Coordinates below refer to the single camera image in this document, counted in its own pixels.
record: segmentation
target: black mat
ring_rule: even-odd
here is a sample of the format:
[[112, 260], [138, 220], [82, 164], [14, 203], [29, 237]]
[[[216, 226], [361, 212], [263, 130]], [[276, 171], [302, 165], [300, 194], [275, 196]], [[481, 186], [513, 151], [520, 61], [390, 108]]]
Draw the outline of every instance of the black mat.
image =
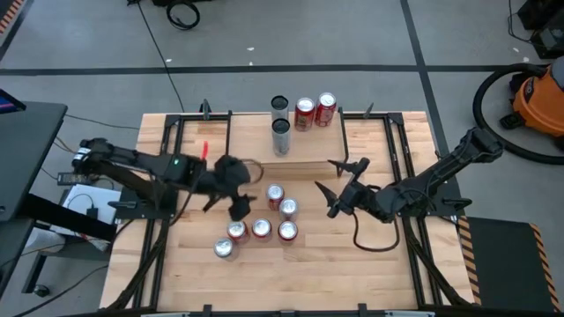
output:
[[[466, 267], [483, 307], [560, 311], [535, 225], [475, 217], [463, 218], [461, 224]], [[477, 281], [472, 281], [473, 274]]]

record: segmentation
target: vacuum hose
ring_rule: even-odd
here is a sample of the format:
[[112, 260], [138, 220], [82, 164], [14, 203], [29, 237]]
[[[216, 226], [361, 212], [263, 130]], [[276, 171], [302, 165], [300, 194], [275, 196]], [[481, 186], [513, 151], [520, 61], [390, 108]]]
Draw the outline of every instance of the vacuum hose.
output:
[[500, 142], [503, 144], [503, 147], [510, 151], [511, 153], [519, 156], [523, 159], [528, 159], [534, 162], [543, 163], [543, 164], [550, 164], [550, 165], [564, 165], [564, 157], [558, 156], [551, 156], [545, 154], [539, 154], [533, 151], [526, 150], [518, 145], [511, 143], [509, 140], [505, 139], [503, 136], [497, 134], [486, 122], [484, 119], [484, 114], [482, 113], [482, 101], [484, 100], [484, 95], [486, 95], [487, 90], [489, 87], [495, 83], [501, 77], [514, 73], [514, 72], [522, 72], [526, 75], [535, 76], [535, 77], [543, 77], [546, 73], [546, 68], [538, 67], [536, 65], [531, 65], [528, 63], [516, 63], [513, 65], [509, 65], [508, 67], [504, 68], [503, 70], [498, 70], [490, 75], [486, 80], [480, 85], [476, 95], [474, 96], [474, 101], [472, 102], [472, 112], [474, 113], [474, 120], [476, 120], [476, 124], [482, 128], [489, 131], [492, 135], [494, 135]]

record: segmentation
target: concrete floor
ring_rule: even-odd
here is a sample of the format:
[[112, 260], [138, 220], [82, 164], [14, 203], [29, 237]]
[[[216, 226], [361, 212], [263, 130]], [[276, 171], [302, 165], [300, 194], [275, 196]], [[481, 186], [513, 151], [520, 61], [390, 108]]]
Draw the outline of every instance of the concrete floor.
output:
[[[180, 111], [167, 76], [143, 74], [144, 68], [159, 68], [162, 63], [136, 6], [127, 7], [125, 0], [30, 1], [25, 20], [0, 61], [0, 87], [21, 100], [63, 103], [69, 114], [113, 124], [137, 126], [143, 113]], [[514, 0], [514, 10], [522, 3]], [[375, 110], [437, 113], [436, 140], [446, 140], [443, 145], [450, 149], [473, 126], [471, 101], [488, 73], [430, 72], [430, 89], [424, 90], [425, 65], [542, 63], [530, 45], [508, 36], [507, 4], [506, 0], [214, 0], [197, 4], [202, 22], [185, 33], [168, 24], [162, 8], [142, 2], [160, 49], [171, 60], [168, 65], [186, 68], [172, 78], [188, 111], [197, 111], [203, 98], [214, 111], [264, 111], [276, 94], [295, 100], [331, 91], [345, 110], [362, 110], [374, 102]], [[421, 60], [414, 54], [405, 23], [404, 14], [410, 9]], [[514, 25], [517, 34], [526, 34], [518, 19]], [[259, 71], [219, 67], [249, 63]], [[329, 65], [326, 70], [340, 65], [340, 71], [261, 69], [264, 65]], [[358, 65], [379, 66], [374, 71], [353, 71]], [[386, 71], [377, 71], [379, 67]], [[114, 70], [100, 71], [106, 68]], [[5, 75], [23, 69], [34, 76]], [[80, 70], [69, 75], [71, 69]], [[107, 74], [76, 75], [96, 70]], [[507, 98], [503, 84], [486, 96], [491, 120], [507, 109]], [[516, 133], [509, 137], [536, 151], [554, 152], [543, 136]], [[137, 139], [135, 131], [72, 119], [65, 120], [59, 136], [73, 146], [83, 138], [102, 136], [134, 147]], [[71, 155], [53, 148], [43, 167], [51, 173], [70, 171]], [[563, 176], [564, 167], [542, 166], [509, 153], [494, 164], [471, 166], [458, 176], [463, 196], [474, 201], [466, 210], [469, 216], [533, 222], [540, 227], [560, 299], [564, 299], [564, 242], [558, 234], [564, 222], [560, 212], [564, 196], [559, 191]], [[35, 194], [53, 201], [62, 191], [44, 173], [33, 185]], [[19, 293], [31, 260], [24, 257], [19, 262], [0, 302], [1, 315], [19, 313], [42, 301]], [[100, 265], [48, 260], [40, 282], [57, 293]], [[91, 312], [98, 307], [103, 280], [104, 272], [98, 272], [32, 315]]]

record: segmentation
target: wooden table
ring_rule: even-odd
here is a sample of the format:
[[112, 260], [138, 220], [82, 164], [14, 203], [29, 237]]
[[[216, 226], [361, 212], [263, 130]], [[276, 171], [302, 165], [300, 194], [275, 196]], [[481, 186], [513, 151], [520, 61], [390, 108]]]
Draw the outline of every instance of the wooden table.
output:
[[[424, 112], [403, 115], [415, 172], [420, 173], [436, 161], [427, 117]], [[234, 114], [232, 122], [251, 125], [254, 119], [252, 115]], [[164, 114], [144, 115], [137, 150], [158, 154], [164, 120]], [[380, 186], [391, 183], [394, 179], [382, 121], [347, 120], [345, 127], [349, 160], [361, 157], [371, 160], [360, 180]], [[399, 150], [395, 129], [394, 134]], [[209, 143], [208, 160], [215, 162], [225, 152], [226, 124], [188, 122], [182, 152], [199, 155], [204, 141]], [[237, 152], [235, 145], [232, 139], [231, 152]], [[402, 158], [400, 166], [406, 177]], [[213, 311], [356, 310], [359, 303], [366, 303], [368, 309], [416, 308], [401, 222], [398, 224], [402, 241], [396, 249], [386, 253], [359, 250], [353, 245], [353, 218], [342, 213], [335, 219], [326, 217], [326, 202], [313, 182], [321, 181], [338, 191], [349, 177], [344, 174], [336, 179], [334, 170], [332, 174], [315, 173], [314, 179], [296, 173], [275, 173], [242, 190], [259, 197], [252, 203], [251, 214], [245, 220], [250, 223], [258, 217], [266, 217], [278, 226], [278, 213], [268, 210], [264, 191], [273, 181], [282, 184], [286, 196], [299, 202], [300, 234], [290, 247], [282, 247], [276, 239], [268, 243], [251, 240], [242, 247], [234, 262], [219, 259], [212, 250], [214, 241], [226, 235], [229, 220], [226, 208], [230, 202], [222, 201], [204, 214], [201, 207], [207, 198], [194, 196], [182, 219], [168, 234], [158, 310], [202, 311], [204, 304], [212, 304]], [[186, 193], [180, 193], [179, 205], [185, 197]], [[381, 224], [365, 212], [357, 214], [360, 244], [384, 247], [393, 243], [393, 225]], [[463, 298], [473, 302], [455, 227], [430, 217], [427, 229], [438, 268]], [[113, 302], [136, 271], [144, 232], [145, 221], [136, 220], [117, 239], [100, 306]], [[420, 262], [419, 267], [426, 301], [432, 303], [427, 273]], [[145, 279], [144, 304], [148, 304], [151, 275], [152, 272]]]

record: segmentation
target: soda can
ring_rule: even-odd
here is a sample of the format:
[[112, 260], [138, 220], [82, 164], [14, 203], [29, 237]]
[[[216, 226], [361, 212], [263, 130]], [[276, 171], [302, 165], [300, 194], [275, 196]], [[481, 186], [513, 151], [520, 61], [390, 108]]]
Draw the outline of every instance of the soda can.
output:
[[247, 229], [247, 225], [244, 222], [233, 221], [227, 226], [227, 235], [236, 243], [242, 243], [247, 241], [249, 229]]
[[278, 209], [280, 220], [295, 221], [298, 217], [298, 202], [293, 198], [286, 198], [280, 203]]
[[285, 221], [278, 227], [278, 239], [282, 244], [292, 244], [297, 236], [298, 226], [292, 221]]
[[279, 184], [271, 184], [266, 189], [266, 198], [271, 210], [278, 210], [280, 202], [284, 199], [284, 189]]
[[293, 125], [298, 131], [307, 131], [314, 124], [315, 104], [310, 98], [301, 98], [296, 102]]
[[290, 151], [290, 122], [276, 119], [272, 123], [272, 149], [277, 156], [286, 155]]
[[253, 223], [253, 234], [261, 240], [266, 240], [271, 236], [271, 222], [264, 218], [259, 218]]
[[237, 257], [238, 249], [233, 240], [220, 238], [213, 246], [213, 252], [224, 260], [232, 261]]
[[330, 92], [319, 95], [315, 114], [315, 124], [319, 127], [328, 127], [333, 120], [333, 114], [337, 108], [337, 99]]
[[272, 121], [276, 119], [288, 120], [288, 99], [284, 96], [276, 96], [271, 100]]

